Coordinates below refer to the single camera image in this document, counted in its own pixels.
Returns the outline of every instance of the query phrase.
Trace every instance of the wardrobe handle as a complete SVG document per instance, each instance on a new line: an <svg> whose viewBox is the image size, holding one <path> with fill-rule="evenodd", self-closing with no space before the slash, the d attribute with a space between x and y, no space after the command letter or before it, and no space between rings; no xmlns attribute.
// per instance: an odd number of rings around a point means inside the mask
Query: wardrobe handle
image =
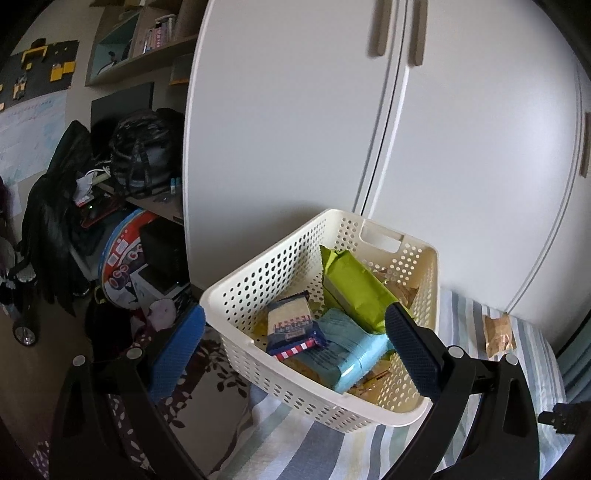
<svg viewBox="0 0 591 480"><path fill-rule="evenodd" d="M581 159L580 175L587 178L589 174L589 158L591 158L591 112L585 112L583 128L583 158Z"/></svg>
<svg viewBox="0 0 591 480"><path fill-rule="evenodd" d="M418 67L423 64L425 57L425 42L427 41L427 14L428 0L415 0L415 15L417 16L414 37L414 64Z"/></svg>
<svg viewBox="0 0 591 480"><path fill-rule="evenodd" d="M384 0L384 10L382 11L382 21L379 26L378 46L376 48L378 57L386 55L388 46L388 34L390 32L390 16L392 15L393 0Z"/></svg>

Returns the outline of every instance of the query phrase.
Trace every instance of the metal screw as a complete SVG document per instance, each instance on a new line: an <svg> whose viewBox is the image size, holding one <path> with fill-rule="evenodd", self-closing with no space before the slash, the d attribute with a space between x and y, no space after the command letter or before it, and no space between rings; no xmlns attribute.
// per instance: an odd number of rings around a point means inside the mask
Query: metal screw
<svg viewBox="0 0 591 480"><path fill-rule="evenodd" d="M130 348L129 350L127 350L127 358L129 358L130 360L136 360L139 357L141 357L143 355L143 351L141 348L138 347L133 347Z"/></svg>
<svg viewBox="0 0 591 480"><path fill-rule="evenodd" d="M74 365L75 367L81 367L85 364L85 362L86 357L84 355L78 355L74 357L74 360L72 360L72 365Z"/></svg>
<svg viewBox="0 0 591 480"><path fill-rule="evenodd" d="M519 359L512 353L506 354L505 360L507 360L511 365L517 365L519 363Z"/></svg>
<svg viewBox="0 0 591 480"><path fill-rule="evenodd" d="M464 350L456 345L451 346L447 351L453 358L462 358L464 356Z"/></svg>

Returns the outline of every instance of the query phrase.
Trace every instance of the white wardrobe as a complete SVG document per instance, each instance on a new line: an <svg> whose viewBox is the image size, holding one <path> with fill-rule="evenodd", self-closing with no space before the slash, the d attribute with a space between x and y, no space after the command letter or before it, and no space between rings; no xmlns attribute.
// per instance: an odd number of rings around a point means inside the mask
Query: white wardrobe
<svg viewBox="0 0 591 480"><path fill-rule="evenodd" d="M559 346L591 307L577 65L532 0L209 0L184 151L191 282L338 207L433 244L442 285Z"/></svg>

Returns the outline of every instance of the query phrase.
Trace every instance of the basket handle hole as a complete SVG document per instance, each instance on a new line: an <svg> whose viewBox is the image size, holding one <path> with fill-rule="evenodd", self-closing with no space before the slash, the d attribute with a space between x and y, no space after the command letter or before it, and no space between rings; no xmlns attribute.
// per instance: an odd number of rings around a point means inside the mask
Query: basket handle hole
<svg viewBox="0 0 591 480"><path fill-rule="evenodd" d="M390 231L387 228L368 220L363 222L359 238L364 243L391 254L397 253L404 241L403 235Z"/></svg>

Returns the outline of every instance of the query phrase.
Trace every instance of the perforated basket side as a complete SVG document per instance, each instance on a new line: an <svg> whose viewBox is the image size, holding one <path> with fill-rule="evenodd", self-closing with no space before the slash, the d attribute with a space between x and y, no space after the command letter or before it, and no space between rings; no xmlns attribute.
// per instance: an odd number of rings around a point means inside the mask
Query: perforated basket side
<svg viewBox="0 0 591 480"><path fill-rule="evenodd" d="M220 332L239 373L292 408L341 432L371 423L408 425L423 414L428 401L415 394L396 359L390 384L380 396L381 406L336 394L265 354L266 337L256 337L253 329L266 315L265 306L277 297L306 289L313 303L322 306L319 246L325 245L349 249L371 270L418 288L413 305L417 322L437 330L437 252L420 240L378 227L401 239L394 253L385 251L364 240L368 225L375 224L352 213L328 210L208 289L201 300L207 321Z"/></svg>

